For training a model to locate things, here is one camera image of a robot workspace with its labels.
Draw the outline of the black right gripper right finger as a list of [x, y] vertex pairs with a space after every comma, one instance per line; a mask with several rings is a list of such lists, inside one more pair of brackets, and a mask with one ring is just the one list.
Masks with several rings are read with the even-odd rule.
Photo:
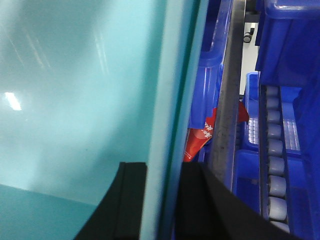
[[182, 163], [177, 240], [295, 240], [233, 195], [201, 162]]

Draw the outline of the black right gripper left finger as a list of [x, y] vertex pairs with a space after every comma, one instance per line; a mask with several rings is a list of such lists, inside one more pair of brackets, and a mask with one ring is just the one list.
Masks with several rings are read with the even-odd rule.
[[138, 240], [140, 238], [147, 165], [121, 162], [108, 191], [76, 240]]

